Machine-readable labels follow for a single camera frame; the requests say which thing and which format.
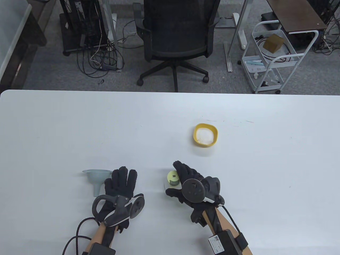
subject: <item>chair wheel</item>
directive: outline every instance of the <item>chair wheel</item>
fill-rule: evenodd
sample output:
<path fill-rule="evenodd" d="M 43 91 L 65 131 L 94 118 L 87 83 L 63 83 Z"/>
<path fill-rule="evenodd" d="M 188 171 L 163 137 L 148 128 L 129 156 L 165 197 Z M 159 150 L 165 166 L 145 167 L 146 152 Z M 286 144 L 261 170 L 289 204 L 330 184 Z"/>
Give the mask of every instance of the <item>chair wheel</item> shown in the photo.
<path fill-rule="evenodd" d="M 204 76 L 203 83 L 208 83 L 208 82 L 209 82 L 209 76 Z"/>
<path fill-rule="evenodd" d="M 144 84 L 144 81 L 143 81 L 142 79 L 138 79 L 137 85 L 138 85 L 139 87 L 141 87 L 141 86 L 143 86 L 143 84 Z"/>

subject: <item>vr controller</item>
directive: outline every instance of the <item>vr controller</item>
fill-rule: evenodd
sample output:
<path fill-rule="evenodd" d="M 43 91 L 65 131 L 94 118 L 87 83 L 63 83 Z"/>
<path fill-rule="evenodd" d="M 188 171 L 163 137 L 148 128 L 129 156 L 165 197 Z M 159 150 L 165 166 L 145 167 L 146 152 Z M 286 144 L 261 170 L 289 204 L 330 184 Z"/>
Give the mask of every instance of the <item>vr controller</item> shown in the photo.
<path fill-rule="evenodd" d="M 209 202 L 217 206 L 224 205 L 220 195 L 220 180 L 207 176 L 203 180 L 188 179 L 182 185 L 183 196 L 192 203 Z"/>
<path fill-rule="evenodd" d="M 100 195 L 96 197 L 92 204 L 92 213 L 97 217 L 97 205 L 99 201 L 106 200 L 114 204 L 115 210 L 110 212 L 104 219 L 106 227 L 114 227 L 125 220 L 135 218 L 145 205 L 144 195 L 138 194 L 130 200 L 122 195 L 112 197 L 110 195 Z"/>

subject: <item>white cable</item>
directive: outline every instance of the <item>white cable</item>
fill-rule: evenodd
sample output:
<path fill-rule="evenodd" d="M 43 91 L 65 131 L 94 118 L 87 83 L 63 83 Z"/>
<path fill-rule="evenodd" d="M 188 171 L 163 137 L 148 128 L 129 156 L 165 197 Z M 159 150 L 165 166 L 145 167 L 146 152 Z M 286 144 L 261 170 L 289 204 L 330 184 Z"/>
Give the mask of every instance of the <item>white cable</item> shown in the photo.
<path fill-rule="evenodd" d="M 99 17 L 99 14 L 98 14 L 98 11 L 97 11 L 97 6 L 96 6 L 96 3 L 95 3 L 95 9 L 96 9 L 96 12 L 97 12 L 97 16 L 98 16 L 98 21 L 99 21 L 99 29 L 100 29 L 100 40 L 99 40 L 99 45 L 98 45 L 98 49 L 97 49 L 97 51 L 96 51 L 96 53 L 95 54 L 93 54 L 92 55 L 92 57 L 90 58 L 90 60 L 91 61 L 93 61 L 93 62 L 96 62 L 96 63 L 98 63 L 98 65 L 99 66 L 101 66 L 101 64 L 98 62 L 98 61 L 96 61 L 96 60 L 93 60 L 92 58 L 98 53 L 98 51 L 99 51 L 99 48 L 100 48 L 100 44 L 102 43 L 102 27 L 100 26 L 100 17 Z"/>

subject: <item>white table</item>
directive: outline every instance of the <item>white table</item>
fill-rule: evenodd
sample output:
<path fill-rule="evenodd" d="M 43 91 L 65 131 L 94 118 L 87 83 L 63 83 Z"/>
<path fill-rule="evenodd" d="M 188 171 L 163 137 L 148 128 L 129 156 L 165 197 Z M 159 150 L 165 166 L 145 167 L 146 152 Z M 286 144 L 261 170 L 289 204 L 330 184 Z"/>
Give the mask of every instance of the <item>white table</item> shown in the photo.
<path fill-rule="evenodd" d="M 31 9 L 26 0 L 0 0 L 0 80 Z"/>
<path fill-rule="evenodd" d="M 212 255 L 209 228 L 164 194 L 175 160 L 220 179 L 254 255 L 339 254 L 339 109 L 338 96 L 7 90 L 0 254 L 60 255 L 91 216 L 81 171 L 127 166 L 146 205 L 115 237 L 117 254 Z M 219 130 L 212 148 L 193 143 L 201 122 Z M 95 230 L 88 222 L 80 234 Z"/>

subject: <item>floor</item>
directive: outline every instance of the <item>floor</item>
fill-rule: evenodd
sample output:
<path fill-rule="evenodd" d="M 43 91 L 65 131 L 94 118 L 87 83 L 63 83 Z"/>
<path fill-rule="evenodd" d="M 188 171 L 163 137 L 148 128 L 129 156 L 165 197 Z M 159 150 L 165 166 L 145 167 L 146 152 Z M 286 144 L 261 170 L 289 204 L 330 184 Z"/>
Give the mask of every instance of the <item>floor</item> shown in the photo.
<path fill-rule="evenodd" d="M 221 2 L 220 16 L 230 17 L 233 12 L 240 12 L 241 4 L 237 0 Z M 254 0 L 252 11 L 248 18 L 245 32 L 249 35 L 253 26 L 260 21 L 262 13 L 271 9 L 266 0 Z M 109 72 L 105 77 L 92 79 L 82 74 L 76 64 L 76 54 L 65 57 L 62 54 L 62 38 L 59 24 L 59 13 L 62 12 L 57 1 L 45 35 L 48 43 L 38 49 L 26 79 L 24 89 L 42 90 L 100 90 L 100 91 L 154 91 L 173 92 L 172 70 L 164 69 L 144 79 L 142 87 L 136 86 L 139 75 L 158 64 L 158 61 L 148 63 L 144 60 L 143 48 L 124 49 L 125 66 L 121 73 Z M 122 27 L 132 18 L 119 18 L 117 34 L 120 38 Z M 134 31 L 133 23 L 126 27 L 126 31 Z M 233 72 L 226 68 L 224 41 L 231 41 L 233 30 L 216 29 L 214 34 L 214 52 L 209 58 L 199 57 L 190 62 L 209 72 L 210 81 L 202 83 L 201 74 L 179 68 L 179 92 L 198 93 L 251 93 L 249 83 L 241 66 L 236 63 L 242 55 L 237 45 L 232 53 Z M 142 44 L 136 35 L 130 37 L 125 47 Z M 287 84 L 282 94 L 300 95 L 340 95 L 340 51 L 330 56 L 310 52 Z M 289 70 L 282 69 L 283 76 L 288 76 Z"/>

